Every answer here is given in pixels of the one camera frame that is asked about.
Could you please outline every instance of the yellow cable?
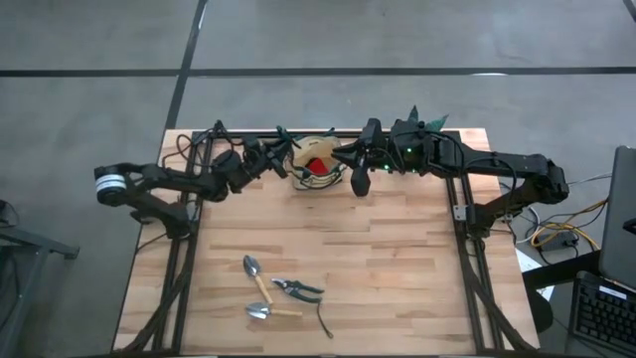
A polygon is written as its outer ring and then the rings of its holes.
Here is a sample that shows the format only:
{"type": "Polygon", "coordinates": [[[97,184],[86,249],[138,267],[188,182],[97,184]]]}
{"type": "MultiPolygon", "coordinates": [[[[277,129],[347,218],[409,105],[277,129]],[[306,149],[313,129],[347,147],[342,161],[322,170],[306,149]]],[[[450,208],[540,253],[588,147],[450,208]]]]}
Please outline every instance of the yellow cable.
{"type": "Polygon", "coordinates": [[[533,248],[538,248],[544,244],[546,244],[548,241],[552,240],[555,238],[555,236],[560,233],[561,231],[565,231],[565,230],[572,230],[575,231],[577,234],[583,236],[584,238],[586,238],[591,244],[594,245],[594,247],[597,250],[600,250],[600,246],[588,235],[586,234],[583,230],[570,225],[569,222],[572,221],[574,218],[576,218],[577,216],[581,215],[581,214],[585,214],[585,213],[589,213],[592,212],[598,208],[600,208],[601,206],[603,206],[605,203],[607,202],[607,199],[603,199],[601,201],[599,201],[598,203],[592,204],[589,207],[576,212],[574,214],[572,214],[567,220],[565,220],[565,222],[563,223],[548,223],[546,225],[544,225],[542,228],[540,228],[539,230],[537,230],[533,235],[532,238],[530,239],[530,244],[533,246],[533,248]],[[556,231],[553,232],[552,234],[550,234],[545,240],[541,241],[540,243],[537,242],[537,237],[539,236],[540,233],[542,233],[545,229],[555,229],[556,231]]]}
{"type": "MultiPolygon", "coordinates": [[[[565,223],[563,223],[563,224],[549,223],[549,224],[546,224],[543,228],[541,228],[538,231],[538,233],[542,232],[544,229],[555,229],[555,230],[559,230],[559,231],[564,231],[564,230],[574,231],[575,233],[577,233],[578,235],[580,235],[584,239],[588,240],[594,246],[595,249],[600,250],[600,246],[596,243],[596,241],[593,238],[591,238],[585,231],[577,228],[576,226],[573,226],[573,225],[570,225],[570,224],[565,224],[565,223]]],[[[542,242],[537,243],[536,238],[537,238],[537,236],[534,236],[531,239],[531,244],[535,248],[542,246],[543,244],[545,244],[548,241],[548,239],[545,239],[542,242]]]]}

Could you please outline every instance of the wooden table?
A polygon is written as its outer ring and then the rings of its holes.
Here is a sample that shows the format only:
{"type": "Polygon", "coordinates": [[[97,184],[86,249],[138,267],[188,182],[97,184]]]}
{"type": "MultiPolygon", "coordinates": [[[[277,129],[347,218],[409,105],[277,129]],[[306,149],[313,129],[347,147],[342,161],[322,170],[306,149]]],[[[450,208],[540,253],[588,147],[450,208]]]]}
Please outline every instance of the wooden table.
{"type": "MultiPolygon", "coordinates": [[[[469,146],[489,150],[484,129],[458,130],[469,146]]],[[[179,133],[191,132],[169,130],[162,156],[175,151],[179,133]]],[[[219,143],[214,152],[226,148],[219,143]]],[[[185,167],[182,158],[170,159],[171,167],[185,167]]],[[[348,177],[328,190],[298,192],[290,179],[267,172],[242,194],[205,203],[182,353],[473,353],[445,182],[384,171],[371,176],[366,198],[354,196],[348,177]],[[260,262],[275,306],[303,317],[259,320],[245,313],[248,303],[264,299],[243,271],[244,255],[260,262]],[[315,305],[287,296],[269,281],[273,277],[325,288],[321,312],[334,339],[323,333],[315,305]]],[[[471,175],[470,181],[476,202],[500,195],[495,177],[471,175]]],[[[177,196],[155,194],[170,201],[177,196]]],[[[163,232],[160,224],[144,228],[139,245],[163,232]]],[[[159,303],[169,246],[161,240],[137,255],[114,348],[125,346],[159,303]]],[[[493,233],[486,254],[497,303],[539,347],[510,235],[493,233]]],[[[483,307],[481,316],[489,336],[483,307]]]]}

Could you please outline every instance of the metal scoop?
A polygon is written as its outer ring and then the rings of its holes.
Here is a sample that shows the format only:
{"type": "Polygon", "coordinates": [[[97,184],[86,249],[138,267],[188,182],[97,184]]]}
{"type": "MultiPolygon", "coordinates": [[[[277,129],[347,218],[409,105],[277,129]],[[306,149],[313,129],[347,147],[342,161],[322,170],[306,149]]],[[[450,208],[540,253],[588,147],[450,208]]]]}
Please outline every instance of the metal scoop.
{"type": "Polygon", "coordinates": [[[262,302],[248,304],[245,309],[250,316],[259,319],[265,319],[270,314],[302,317],[302,312],[270,308],[269,305],[262,302]]]}
{"type": "Polygon", "coordinates": [[[262,296],[265,297],[267,304],[273,304],[273,299],[271,299],[265,284],[258,275],[260,273],[260,265],[258,264],[258,261],[250,255],[245,255],[245,257],[242,258],[242,267],[245,269],[245,273],[247,273],[247,275],[254,277],[256,285],[258,285],[258,289],[260,290],[260,293],[262,293],[262,296]]]}

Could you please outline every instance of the pruning shears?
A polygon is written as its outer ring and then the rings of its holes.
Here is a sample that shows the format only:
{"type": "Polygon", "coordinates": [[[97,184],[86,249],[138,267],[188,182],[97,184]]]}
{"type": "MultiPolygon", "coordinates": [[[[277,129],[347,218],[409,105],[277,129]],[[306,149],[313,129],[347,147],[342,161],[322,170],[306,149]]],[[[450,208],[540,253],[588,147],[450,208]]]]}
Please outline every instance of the pruning shears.
{"type": "Polygon", "coordinates": [[[282,288],[282,290],[285,291],[285,293],[289,294],[290,296],[294,298],[298,298],[308,303],[320,303],[322,301],[322,297],[320,296],[309,297],[302,294],[300,290],[306,290],[306,291],[317,293],[317,294],[323,293],[325,291],[324,289],[303,284],[301,281],[298,281],[298,280],[272,278],[271,281],[276,283],[277,286],[282,288]]]}

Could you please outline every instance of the computer keyboard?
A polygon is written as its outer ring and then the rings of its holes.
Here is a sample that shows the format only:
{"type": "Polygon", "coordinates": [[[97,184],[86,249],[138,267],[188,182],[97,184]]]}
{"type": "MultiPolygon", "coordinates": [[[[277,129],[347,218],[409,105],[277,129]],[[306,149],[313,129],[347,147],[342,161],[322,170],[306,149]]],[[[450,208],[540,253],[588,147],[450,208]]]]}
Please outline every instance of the computer keyboard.
{"type": "Polygon", "coordinates": [[[636,355],[636,294],[589,272],[574,281],[570,334],[636,355]]]}

